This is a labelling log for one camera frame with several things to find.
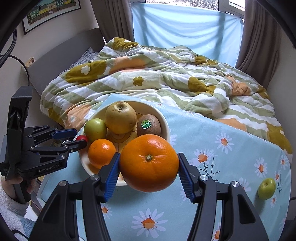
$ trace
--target human hand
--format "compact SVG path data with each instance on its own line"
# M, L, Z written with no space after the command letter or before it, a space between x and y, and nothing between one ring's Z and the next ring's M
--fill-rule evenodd
M11 180L5 181L5 177L1 177L1 184L2 188L5 191L5 193L11 198L11 199L16 199L17 196L15 194L15 189L13 187L13 184L20 184L23 181L21 176L15 176ZM30 181L30 184L27 187L27 192L30 194L33 192L34 188L36 186L36 179L33 179Z

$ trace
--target apple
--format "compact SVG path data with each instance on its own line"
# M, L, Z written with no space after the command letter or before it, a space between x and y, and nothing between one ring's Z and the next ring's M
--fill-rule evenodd
M105 122L99 118L87 121L84 125L84 134L90 143L98 139L105 139L107 134Z
M276 190L276 182L273 178L264 179L259 188L258 188L258 196L262 200L267 200L272 197Z
M124 101L109 105L105 113L105 124L117 135L130 132L137 123L137 114L133 107Z
M88 139L86 136L84 135L79 135L76 137L76 141L80 141L80 140L85 140L86 142L88 142Z

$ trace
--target kiwi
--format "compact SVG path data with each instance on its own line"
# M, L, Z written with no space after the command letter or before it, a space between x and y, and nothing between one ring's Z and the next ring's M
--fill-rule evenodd
M160 136L160 123L154 115L143 115L137 123L137 135L153 134Z

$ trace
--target brown curtain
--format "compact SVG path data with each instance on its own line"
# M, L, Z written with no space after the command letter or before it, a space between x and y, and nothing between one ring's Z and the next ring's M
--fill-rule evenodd
M91 5L106 42L114 37L134 41L130 0L91 0Z
M281 28L255 0L246 0L245 23L236 68L267 88L276 67Z

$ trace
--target silver bolt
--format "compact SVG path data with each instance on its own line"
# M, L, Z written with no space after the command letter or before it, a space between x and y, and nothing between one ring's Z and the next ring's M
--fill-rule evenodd
M99 179L99 176L98 175L92 175L91 176L91 179L93 180L93 181L96 181L96 180L98 180Z
M67 185L67 182L66 181L60 181L59 182L59 186L61 186L61 187L64 187L66 185Z
M233 185L235 188L237 188L239 186L239 183L237 181L233 181L231 183L231 185Z
M206 180L209 179L209 177L207 175L201 175L200 179L203 180L203 181L206 181Z

